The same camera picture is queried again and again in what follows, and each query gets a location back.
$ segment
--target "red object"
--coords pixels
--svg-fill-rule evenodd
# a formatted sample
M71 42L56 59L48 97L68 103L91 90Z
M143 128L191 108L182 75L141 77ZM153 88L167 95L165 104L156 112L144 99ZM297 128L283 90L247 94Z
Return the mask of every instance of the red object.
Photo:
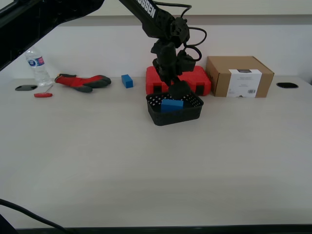
M211 81L205 70L200 66L195 66L194 71L184 72L179 76L180 80L188 83L191 90L200 95L206 96L211 90ZM146 94L168 92L168 86L160 80L155 67L149 67L146 71Z
M111 80L106 76L95 76L91 78L80 78L76 75L59 74L55 83L70 86L80 92L90 93L94 88L103 88L111 84Z
M40 94L34 94L36 98L50 98L53 96L51 93L40 93Z

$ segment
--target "black robotic arm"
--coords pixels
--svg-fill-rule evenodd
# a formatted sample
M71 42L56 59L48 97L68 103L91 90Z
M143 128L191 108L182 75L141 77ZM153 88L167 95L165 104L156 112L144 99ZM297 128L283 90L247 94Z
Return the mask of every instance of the black robotic arm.
M152 0L119 0L141 22L142 28L151 38L158 41L152 48L157 55L153 61L161 80L169 86L173 98L180 98L191 90L187 83L178 78L183 72L192 71L195 62L185 52L190 39L190 29L182 17L174 18ZM14 61L28 48L61 23L84 17L98 10L104 0L15 0L0 10L0 70ZM176 54L176 48L185 49Z

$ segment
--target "cardboard box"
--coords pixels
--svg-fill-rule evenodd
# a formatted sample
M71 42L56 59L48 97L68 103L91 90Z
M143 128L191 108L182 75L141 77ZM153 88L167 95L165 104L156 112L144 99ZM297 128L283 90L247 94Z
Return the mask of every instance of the cardboard box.
M252 56L210 56L206 71L216 97L265 98L274 77Z

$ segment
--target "red glove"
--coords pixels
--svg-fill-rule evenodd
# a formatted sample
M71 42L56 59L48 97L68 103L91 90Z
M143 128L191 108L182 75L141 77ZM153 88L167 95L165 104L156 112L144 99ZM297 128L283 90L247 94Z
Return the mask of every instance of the red glove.
M80 78L76 75L59 74L55 83L63 84L76 89L77 91L90 93L93 89L103 88L112 83L111 79L105 76L95 76L91 78Z

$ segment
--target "bottle label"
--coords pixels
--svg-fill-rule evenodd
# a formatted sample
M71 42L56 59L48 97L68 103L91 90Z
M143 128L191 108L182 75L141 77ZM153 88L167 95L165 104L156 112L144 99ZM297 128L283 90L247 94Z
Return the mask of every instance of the bottle label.
M31 67L40 67L44 65L43 57L37 58L37 59L30 59L28 60L28 63Z

